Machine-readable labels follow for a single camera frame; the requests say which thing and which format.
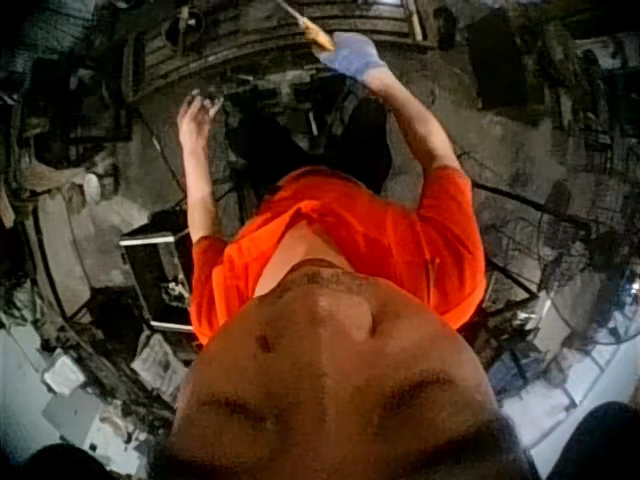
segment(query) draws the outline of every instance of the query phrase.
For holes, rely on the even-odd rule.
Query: man's arm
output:
[[[375,45],[357,33],[334,34],[336,52],[316,52],[329,67],[353,77],[391,107],[411,153],[425,171],[439,166],[462,170],[436,117],[391,73]]]
[[[363,83],[391,107],[405,141],[425,173],[447,166],[462,170],[438,119],[386,67],[368,72]]]
[[[209,130],[222,104],[189,96],[178,114],[178,130],[187,184],[187,223],[195,244],[205,236],[220,236],[209,174]]]

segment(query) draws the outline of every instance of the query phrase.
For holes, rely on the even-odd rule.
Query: debris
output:
[[[56,350],[50,366],[42,374],[42,379],[56,393],[67,397],[82,385],[87,377],[69,355],[62,350]]]
[[[187,373],[173,351],[159,333],[154,334],[147,346],[131,363],[147,388],[157,393],[171,405],[178,399],[180,385]]]

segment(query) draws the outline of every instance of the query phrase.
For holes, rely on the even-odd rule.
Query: gloved hand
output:
[[[380,60],[373,42],[359,33],[336,32],[333,34],[335,52],[314,51],[322,63],[349,77],[364,81],[374,68],[386,67]]]

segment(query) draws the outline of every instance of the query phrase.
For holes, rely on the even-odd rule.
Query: orange-handled tool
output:
[[[333,43],[333,39],[327,32],[322,30],[319,26],[309,20],[307,17],[303,17],[298,12],[296,12],[293,8],[291,8],[284,0],[276,0],[278,4],[284,8],[287,12],[289,12],[300,25],[300,28],[304,30],[304,38],[306,38],[309,42],[312,42],[318,45],[323,50],[328,52],[336,51],[336,44]]]

